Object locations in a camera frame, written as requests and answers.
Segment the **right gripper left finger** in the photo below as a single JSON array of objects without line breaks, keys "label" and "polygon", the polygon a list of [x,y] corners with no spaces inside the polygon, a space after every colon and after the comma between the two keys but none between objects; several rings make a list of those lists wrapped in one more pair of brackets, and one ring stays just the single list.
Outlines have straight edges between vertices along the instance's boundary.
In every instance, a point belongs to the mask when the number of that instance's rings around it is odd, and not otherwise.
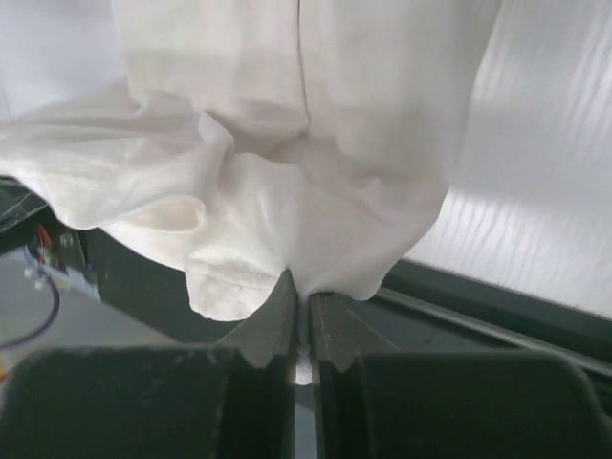
[{"label": "right gripper left finger", "polygon": [[297,293],[213,344],[39,351],[1,394],[5,458],[290,458]]}]

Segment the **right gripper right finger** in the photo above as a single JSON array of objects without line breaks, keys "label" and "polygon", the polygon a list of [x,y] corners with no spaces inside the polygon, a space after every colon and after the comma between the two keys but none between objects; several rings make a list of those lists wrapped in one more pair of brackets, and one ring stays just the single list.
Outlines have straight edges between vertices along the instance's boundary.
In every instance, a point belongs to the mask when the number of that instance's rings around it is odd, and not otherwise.
[{"label": "right gripper right finger", "polygon": [[527,350],[403,351],[338,295],[310,302],[322,458],[607,458],[586,375]]}]

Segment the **white and green t-shirt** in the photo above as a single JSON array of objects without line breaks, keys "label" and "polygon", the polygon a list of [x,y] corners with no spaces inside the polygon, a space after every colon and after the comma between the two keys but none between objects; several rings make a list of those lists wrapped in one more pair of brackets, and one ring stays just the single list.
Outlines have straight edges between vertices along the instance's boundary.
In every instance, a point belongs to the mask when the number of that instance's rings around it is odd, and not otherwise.
[{"label": "white and green t-shirt", "polygon": [[5,1],[1,171],[191,308],[367,299],[436,221],[497,1]]}]

